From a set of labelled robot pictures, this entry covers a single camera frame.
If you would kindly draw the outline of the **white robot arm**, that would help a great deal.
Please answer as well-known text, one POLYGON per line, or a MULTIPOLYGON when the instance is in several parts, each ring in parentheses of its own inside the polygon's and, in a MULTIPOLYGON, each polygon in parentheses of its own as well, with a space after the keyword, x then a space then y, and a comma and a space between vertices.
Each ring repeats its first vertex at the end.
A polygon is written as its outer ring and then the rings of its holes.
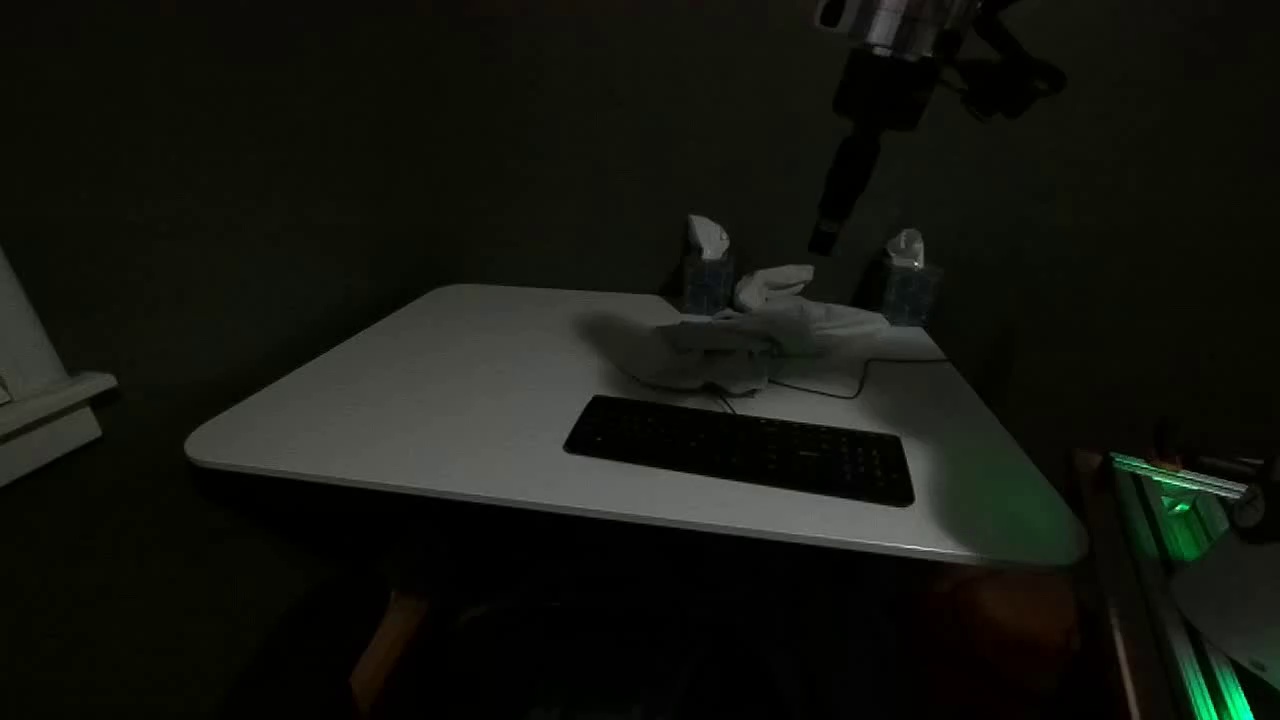
POLYGON ((844 41, 834 111, 847 124, 834 154, 810 253, 829 260, 867 192, 888 133, 918 133, 937 88, 971 117, 1024 117, 1067 75, 1014 28, 1022 0, 822 0, 818 28, 844 41))

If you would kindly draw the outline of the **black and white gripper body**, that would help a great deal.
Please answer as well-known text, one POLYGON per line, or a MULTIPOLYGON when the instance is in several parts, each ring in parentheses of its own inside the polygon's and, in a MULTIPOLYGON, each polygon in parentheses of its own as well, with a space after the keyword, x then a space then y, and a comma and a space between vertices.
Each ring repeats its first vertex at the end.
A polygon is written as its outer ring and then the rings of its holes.
POLYGON ((834 95, 834 111, 847 122, 844 139, 834 154, 818 225, 810 236, 813 255, 834 255, 847 230, 857 200, 872 185, 879 145, 888 133, 914 133, 927 107, 937 67, 927 62, 901 62, 876 52, 854 52, 834 95))

